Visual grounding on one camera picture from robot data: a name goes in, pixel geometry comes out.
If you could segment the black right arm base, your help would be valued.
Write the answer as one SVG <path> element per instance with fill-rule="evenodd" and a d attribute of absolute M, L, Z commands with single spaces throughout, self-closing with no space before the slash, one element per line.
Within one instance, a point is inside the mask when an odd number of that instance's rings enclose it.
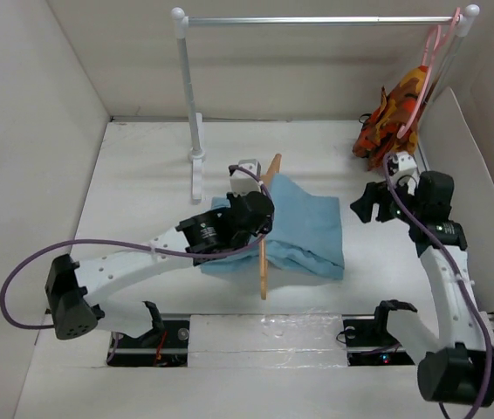
<path fill-rule="evenodd" d="M 388 333 L 377 332 L 374 316 L 342 315 L 341 330 L 336 336 L 346 349 L 349 367 L 413 366 L 403 346 Z"/>

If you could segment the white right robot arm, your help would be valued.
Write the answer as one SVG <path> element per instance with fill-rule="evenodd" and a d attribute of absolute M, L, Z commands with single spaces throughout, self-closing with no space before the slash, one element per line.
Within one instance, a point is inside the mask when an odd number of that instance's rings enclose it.
<path fill-rule="evenodd" d="M 450 218 L 453 192 L 450 175 L 388 170 L 384 181 L 368 183 L 350 208 L 364 223 L 398 219 L 409 227 L 436 309 L 438 332 L 432 333 L 413 304 L 382 300 L 374 310 L 372 335 L 385 348 L 404 348 L 417 366 L 425 401 L 466 405 L 473 417 L 494 402 L 494 346 L 466 271 L 463 227 Z"/>

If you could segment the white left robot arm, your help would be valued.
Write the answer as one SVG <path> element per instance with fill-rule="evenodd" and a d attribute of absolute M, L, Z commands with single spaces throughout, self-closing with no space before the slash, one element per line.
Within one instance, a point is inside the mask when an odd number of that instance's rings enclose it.
<path fill-rule="evenodd" d="M 143 346 L 162 334 L 161 315 L 149 299 L 117 300 L 115 293 L 166 272 L 235 256 L 253 237 L 271 231 L 274 205 L 252 191 L 227 195 L 228 206 L 192 216 L 148 243 L 144 251 L 119 251 L 75 261 L 64 254 L 51 263 L 45 284 L 54 331 L 72 340 L 98 328 L 135 338 Z"/>

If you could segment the pink plastic clothes hanger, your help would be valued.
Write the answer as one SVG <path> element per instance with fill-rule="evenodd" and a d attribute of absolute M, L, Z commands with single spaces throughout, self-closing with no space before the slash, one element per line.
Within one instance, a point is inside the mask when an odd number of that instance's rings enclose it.
<path fill-rule="evenodd" d="M 407 131 L 411 128 L 412 124 L 416 119 L 416 116 L 424 101 L 425 93 L 436 60 L 436 55 L 440 51 L 440 49 L 446 44 L 449 37 L 452 35 L 453 31 L 458 25 L 458 22 L 460 20 L 460 11 L 461 9 L 457 7 L 453 17 L 450 20 L 449 28 L 445 32 L 443 32 L 442 26 L 440 24 L 432 27 L 429 31 L 426 44 L 424 46 L 422 63 L 421 63 L 421 66 L 424 66 L 426 70 L 422 82 L 422 87 L 420 88 L 419 95 L 416 99 L 412 113 L 409 115 L 408 121 L 400 126 L 400 129 L 396 135 L 398 139 L 401 139 L 407 133 Z"/>

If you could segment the light blue trousers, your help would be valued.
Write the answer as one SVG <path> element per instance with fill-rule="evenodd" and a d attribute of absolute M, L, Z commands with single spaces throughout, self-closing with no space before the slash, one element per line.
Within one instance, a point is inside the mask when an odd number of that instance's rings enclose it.
<path fill-rule="evenodd" d="M 342 280 L 339 198 L 311 195 L 281 174 L 273 176 L 269 191 L 275 212 L 265 237 L 267 260 L 281 270 Z"/>

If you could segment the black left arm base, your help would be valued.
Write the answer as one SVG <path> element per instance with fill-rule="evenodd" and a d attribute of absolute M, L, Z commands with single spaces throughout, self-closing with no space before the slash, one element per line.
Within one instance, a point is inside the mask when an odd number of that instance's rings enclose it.
<path fill-rule="evenodd" d="M 163 314 L 164 333 L 153 343 L 119 333 L 112 337 L 106 355 L 109 367 L 186 367 L 189 353 L 190 316 Z"/>

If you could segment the orange camouflage garment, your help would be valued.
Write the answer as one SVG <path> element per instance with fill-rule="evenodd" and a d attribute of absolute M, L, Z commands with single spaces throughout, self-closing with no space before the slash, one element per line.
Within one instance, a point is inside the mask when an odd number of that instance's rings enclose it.
<path fill-rule="evenodd" d="M 414 154 L 419 141 L 418 122 L 423 104 L 407 133 L 401 139 L 396 135 L 412 113 L 425 72 L 425 67 L 421 65 L 410 70 L 390 93 L 382 87 L 379 107 L 362 123 L 360 134 L 353 144 L 353 154 L 367 159 L 368 170 L 381 167 L 384 155 L 390 151 Z"/>

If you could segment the wooden clothes hanger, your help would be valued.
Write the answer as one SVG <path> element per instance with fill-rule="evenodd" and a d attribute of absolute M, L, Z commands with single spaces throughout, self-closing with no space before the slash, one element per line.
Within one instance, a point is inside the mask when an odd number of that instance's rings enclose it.
<path fill-rule="evenodd" d="M 262 182 L 266 187 L 271 185 L 274 175 L 280 171 L 281 160 L 282 155 L 276 154 L 272 159 L 266 173 L 262 176 Z M 266 242 L 264 239 L 259 243 L 259 274 L 261 300 L 266 300 L 268 292 L 268 260 L 266 257 Z"/>

